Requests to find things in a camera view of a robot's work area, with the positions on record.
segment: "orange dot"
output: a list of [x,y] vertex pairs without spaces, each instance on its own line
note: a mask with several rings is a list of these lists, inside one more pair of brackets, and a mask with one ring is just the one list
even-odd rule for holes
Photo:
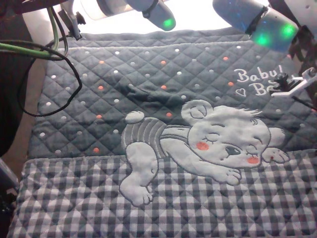
[[249,164],[257,164],[258,162],[260,162],[258,157],[251,156],[251,157],[248,158],[248,163]]
[[196,145],[197,149],[199,150],[209,150],[209,146],[207,143],[204,142],[198,142]]

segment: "quilted blanket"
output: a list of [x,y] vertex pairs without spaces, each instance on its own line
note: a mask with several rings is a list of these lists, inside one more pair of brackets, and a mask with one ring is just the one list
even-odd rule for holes
[[[287,55],[232,28],[69,45],[84,86],[37,118],[9,236],[316,237],[317,114],[269,94]],[[39,113],[76,88],[49,62]]]

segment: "bear's nose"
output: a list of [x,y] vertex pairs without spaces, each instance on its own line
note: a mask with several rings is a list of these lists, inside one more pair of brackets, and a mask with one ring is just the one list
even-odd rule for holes
[[226,152],[228,153],[228,155],[239,155],[239,154],[241,154],[241,152],[239,150],[237,150],[236,148],[234,148],[233,146],[227,146],[226,147]]

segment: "bear's eyebrow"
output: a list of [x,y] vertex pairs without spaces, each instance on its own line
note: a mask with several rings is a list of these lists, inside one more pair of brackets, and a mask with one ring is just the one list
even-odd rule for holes
[[211,125],[218,125],[218,126],[221,126],[221,127],[225,127],[224,124],[211,124]]
[[261,140],[259,137],[254,136],[253,138],[254,138],[255,140],[258,140],[259,142],[261,142],[261,144],[263,144],[262,140]]

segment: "sleeping bear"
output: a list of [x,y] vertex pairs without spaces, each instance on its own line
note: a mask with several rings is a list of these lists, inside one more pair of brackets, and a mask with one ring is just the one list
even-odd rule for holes
[[188,173],[238,185],[240,169],[262,161],[285,163],[287,154],[276,148],[285,134],[257,118],[261,112],[227,106],[213,108],[203,100],[183,105],[190,126],[166,125],[142,112],[131,112],[121,143],[132,172],[120,184],[122,195],[138,207],[153,197],[148,185],[158,172],[158,159],[169,157]]

